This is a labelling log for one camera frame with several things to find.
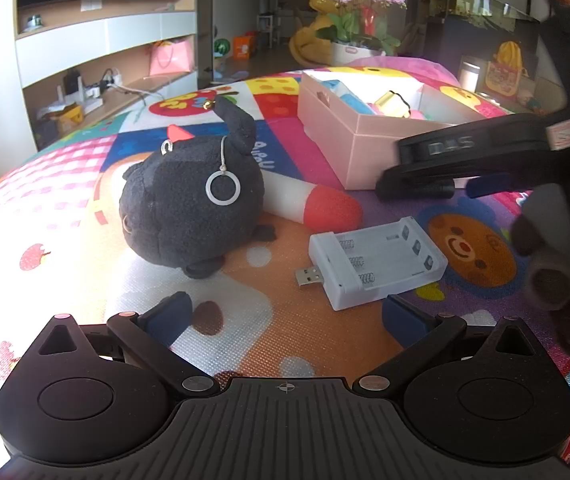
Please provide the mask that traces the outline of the yellow black toy figure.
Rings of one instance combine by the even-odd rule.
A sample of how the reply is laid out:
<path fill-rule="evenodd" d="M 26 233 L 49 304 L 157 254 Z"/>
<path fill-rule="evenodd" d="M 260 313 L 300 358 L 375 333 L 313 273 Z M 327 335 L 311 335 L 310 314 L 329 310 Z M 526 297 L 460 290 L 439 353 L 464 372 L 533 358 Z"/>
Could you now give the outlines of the yellow black toy figure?
<path fill-rule="evenodd" d="M 410 118 L 411 105 L 404 97 L 393 90 L 387 91 L 381 98 L 373 102 L 373 110 L 382 116 L 393 118 Z"/>

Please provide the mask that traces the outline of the white usb battery charger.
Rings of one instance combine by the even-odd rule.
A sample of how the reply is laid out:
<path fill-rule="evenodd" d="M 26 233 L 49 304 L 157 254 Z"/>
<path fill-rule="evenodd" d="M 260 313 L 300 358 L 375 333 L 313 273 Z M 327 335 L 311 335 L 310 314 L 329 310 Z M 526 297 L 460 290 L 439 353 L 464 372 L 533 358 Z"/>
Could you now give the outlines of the white usb battery charger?
<path fill-rule="evenodd" d="M 440 281 L 448 259 L 412 217 L 344 233 L 314 234 L 300 286 L 320 284 L 335 311 Z"/>

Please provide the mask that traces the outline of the pink orchid flower pot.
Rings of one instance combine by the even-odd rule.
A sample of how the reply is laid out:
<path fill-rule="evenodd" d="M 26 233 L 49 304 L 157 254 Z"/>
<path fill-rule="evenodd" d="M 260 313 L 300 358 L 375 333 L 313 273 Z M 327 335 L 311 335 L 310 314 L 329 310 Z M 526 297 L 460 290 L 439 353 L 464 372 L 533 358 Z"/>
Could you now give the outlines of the pink orchid flower pot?
<path fill-rule="evenodd" d="M 332 47 L 332 65 L 360 58 L 393 56 L 401 41 L 388 33 L 388 11 L 406 9 L 405 0 L 315 0 L 329 24 L 317 29 L 318 39 Z"/>

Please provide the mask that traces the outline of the yellow giant plush bear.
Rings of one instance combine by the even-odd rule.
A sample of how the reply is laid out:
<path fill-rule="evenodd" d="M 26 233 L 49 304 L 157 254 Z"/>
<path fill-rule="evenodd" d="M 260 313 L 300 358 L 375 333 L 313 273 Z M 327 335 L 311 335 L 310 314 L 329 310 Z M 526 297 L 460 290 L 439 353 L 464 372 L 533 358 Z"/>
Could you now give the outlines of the yellow giant plush bear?
<path fill-rule="evenodd" d="M 309 25 L 303 24 L 300 10 L 294 9 L 296 31 L 289 39 L 289 51 L 305 68 L 328 66 L 332 64 L 332 43 L 316 33 L 332 26 L 330 17 L 337 13 L 337 5 L 332 0 L 309 0 L 309 7 L 316 12 Z"/>

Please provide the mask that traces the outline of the orange box on floor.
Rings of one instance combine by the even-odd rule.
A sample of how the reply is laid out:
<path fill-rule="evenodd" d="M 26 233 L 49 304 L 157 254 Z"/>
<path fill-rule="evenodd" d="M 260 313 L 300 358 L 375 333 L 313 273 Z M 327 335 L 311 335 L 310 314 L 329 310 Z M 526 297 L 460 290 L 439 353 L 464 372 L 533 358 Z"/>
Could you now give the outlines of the orange box on floor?
<path fill-rule="evenodd" d="M 233 38 L 233 58 L 237 61 L 250 60 L 256 52 L 256 36 L 245 35 Z"/>

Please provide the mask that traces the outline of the black plush cat toy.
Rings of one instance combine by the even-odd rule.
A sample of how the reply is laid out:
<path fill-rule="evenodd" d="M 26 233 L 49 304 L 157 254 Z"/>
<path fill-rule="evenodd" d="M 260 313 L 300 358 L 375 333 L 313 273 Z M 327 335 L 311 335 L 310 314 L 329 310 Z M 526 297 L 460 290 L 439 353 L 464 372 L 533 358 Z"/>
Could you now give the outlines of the black plush cat toy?
<path fill-rule="evenodd" d="M 119 200 L 128 247 L 193 280 L 218 272 L 225 255 L 242 245 L 276 240 L 274 226 L 260 222 L 265 186 L 252 156 L 256 123 L 225 98 L 210 108 L 227 133 L 164 140 L 125 171 Z"/>

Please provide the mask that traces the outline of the yellow cartoon bag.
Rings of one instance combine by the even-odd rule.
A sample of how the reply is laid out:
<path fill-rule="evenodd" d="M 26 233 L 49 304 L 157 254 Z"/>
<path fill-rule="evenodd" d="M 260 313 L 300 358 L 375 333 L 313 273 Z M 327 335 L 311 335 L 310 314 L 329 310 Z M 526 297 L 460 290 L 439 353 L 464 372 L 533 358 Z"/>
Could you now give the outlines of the yellow cartoon bag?
<path fill-rule="evenodd" d="M 521 76 L 526 74 L 519 44 L 505 41 L 498 47 L 494 59 L 486 66 L 484 84 L 490 91 L 515 99 Z"/>

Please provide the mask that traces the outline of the white wifi router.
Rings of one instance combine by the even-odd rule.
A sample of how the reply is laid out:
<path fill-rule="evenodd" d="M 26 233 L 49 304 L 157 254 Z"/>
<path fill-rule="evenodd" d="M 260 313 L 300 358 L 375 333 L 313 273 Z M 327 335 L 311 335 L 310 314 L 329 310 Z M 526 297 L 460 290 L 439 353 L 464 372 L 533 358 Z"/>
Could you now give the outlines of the white wifi router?
<path fill-rule="evenodd" d="M 69 106 L 79 105 L 84 115 L 98 110 L 104 105 L 99 86 L 85 87 L 81 76 L 76 78 L 76 92 L 64 94 L 64 88 L 57 87 L 57 100 L 53 104 L 55 112 L 61 112 Z"/>

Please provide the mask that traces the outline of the beige sofa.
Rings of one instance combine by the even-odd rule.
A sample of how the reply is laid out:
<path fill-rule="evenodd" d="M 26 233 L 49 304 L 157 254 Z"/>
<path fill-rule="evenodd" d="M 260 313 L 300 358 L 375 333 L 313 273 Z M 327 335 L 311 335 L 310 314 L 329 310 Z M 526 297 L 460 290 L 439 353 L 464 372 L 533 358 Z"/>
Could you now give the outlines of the beige sofa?
<path fill-rule="evenodd" d="M 522 77 L 517 93 L 510 98 L 494 92 L 484 82 L 479 84 L 478 93 L 511 113 L 547 114 L 561 110 L 567 104 L 564 87 L 544 77 L 535 80 Z"/>

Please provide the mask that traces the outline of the colourful cartoon play mat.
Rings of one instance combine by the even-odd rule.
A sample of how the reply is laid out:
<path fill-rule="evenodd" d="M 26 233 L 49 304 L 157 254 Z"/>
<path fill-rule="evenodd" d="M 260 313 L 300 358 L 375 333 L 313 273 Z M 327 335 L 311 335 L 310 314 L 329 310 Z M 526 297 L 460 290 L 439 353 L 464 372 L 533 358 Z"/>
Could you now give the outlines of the colourful cartoon play mat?
<path fill-rule="evenodd" d="M 193 300 L 187 326 L 171 347 L 221 385 L 234 376 L 339 376 L 353 382 L 401 350 L 382 325 L 381 304 L 334 312 L 321 286 L 301 288 L 294 270 L 310 264 L 310 230 L 265 216 L 276 241 L 254 242 L 226 257 L 212 278 L 194 281 L 180 269 L 154 266 L 125 243 L 118 203 L 128 166 L 160 148 L 166 128 L 225 134 L 202 107 L 215 96 L 256 118 L 252 156 L 261 169 L 343 188 L 297 116 L 302 73 L 280 73 L 142 105 L 55 143 L 0 179 L 0 386 L 46 322 L 70 312 L 79 324 L 102 324 L 120 311 L 145 312 L 185 290 Z M 349 192 L 363 226 L 412 216 L 449 258 L 439 283 L 404 297 L 432 314 L 451 312 L 472 325 L 522 316 L 570 385 L 570 357 L 554 341 L 544 313 L 522 292 L 526 260 L 509 244 L 508 228 L 526 193 L 470 200 L 381 203 L 370 191 Z M 454 230 L 442 245 L 438 228 Z M 570 463 L 570 445 L 565 455 Z M 0 438 L 0 467 L 8 453 Z"/>

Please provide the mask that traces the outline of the white thermos cup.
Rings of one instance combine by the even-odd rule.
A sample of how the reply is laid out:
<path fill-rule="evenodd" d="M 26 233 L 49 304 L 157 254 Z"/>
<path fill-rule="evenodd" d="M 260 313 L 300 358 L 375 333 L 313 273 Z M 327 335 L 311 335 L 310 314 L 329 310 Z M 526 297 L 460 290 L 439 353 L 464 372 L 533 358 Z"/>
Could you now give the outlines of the white thermos cup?
<path fill-rule="evenodd" d="M 458 81 L 462 88 L 476 92 L 486 71 L 486 61 L 474 56 L 464 55 L 460 59 L 460 69 L 458 70 Z"/>

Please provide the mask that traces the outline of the pink gift bag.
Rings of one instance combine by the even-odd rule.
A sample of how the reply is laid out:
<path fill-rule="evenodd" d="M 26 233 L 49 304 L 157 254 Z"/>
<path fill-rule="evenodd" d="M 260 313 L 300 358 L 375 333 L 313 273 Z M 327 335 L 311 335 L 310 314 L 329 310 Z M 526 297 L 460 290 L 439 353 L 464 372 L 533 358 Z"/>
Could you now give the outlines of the pink gift bag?
<path fill-rule="evenodd" d="M 161 41 L 151 48 L 150 76 L 190 73 L 194 66 L 193 45 L 188 39 Z"/>

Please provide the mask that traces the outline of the white wooden tv cabinet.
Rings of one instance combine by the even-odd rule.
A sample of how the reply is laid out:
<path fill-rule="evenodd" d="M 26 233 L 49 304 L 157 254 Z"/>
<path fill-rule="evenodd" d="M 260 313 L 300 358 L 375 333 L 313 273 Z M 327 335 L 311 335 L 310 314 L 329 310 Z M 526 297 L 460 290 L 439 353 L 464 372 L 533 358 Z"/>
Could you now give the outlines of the white wooden tv cabinet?
<path fill-rule="evenodd" d="M 20 34 L 17 0 L 0 0 L 0 173 L 35 152 L 24 88 L 96 58 L 196 32 L 196 0 L 102 0 L 91 11 L 70 1 L 40 14 L 44 28 Z"/>

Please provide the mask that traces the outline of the pink cardboard box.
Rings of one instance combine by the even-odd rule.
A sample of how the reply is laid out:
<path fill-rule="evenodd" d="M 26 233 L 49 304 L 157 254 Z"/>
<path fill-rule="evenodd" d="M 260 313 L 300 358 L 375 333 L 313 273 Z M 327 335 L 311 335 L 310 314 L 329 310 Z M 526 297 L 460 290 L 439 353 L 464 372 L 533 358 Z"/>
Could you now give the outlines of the pink cardboard box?
<path fill-rule="evenodd" d="M 398 92 L 411 105 L 411 117 L 358 114 L 323 87 L 329 79 L 342 81 L 370 107 L 387 91 Z M 303 130 L 350 191 L 374 188 L 382 172 L 400 162 L 398 143 L 410 136 L 506 114 L 498 104 L 460 87 L 388 68 L 306 70 L 299 84 Z"/>

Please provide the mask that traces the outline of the red white plush rocket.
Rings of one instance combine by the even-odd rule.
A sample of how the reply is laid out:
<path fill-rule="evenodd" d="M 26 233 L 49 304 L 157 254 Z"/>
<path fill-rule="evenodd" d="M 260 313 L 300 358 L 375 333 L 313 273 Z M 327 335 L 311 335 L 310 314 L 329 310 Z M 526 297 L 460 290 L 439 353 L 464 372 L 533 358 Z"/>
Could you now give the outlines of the red white plush rocket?
<path fill-rule="evenodd" d="M 362 206 L 347 193 L 271 171 L 261 174 L 263 210 L 268 214 L 300 223 L 314 233 L 342 233 L 362 226 Z"/>

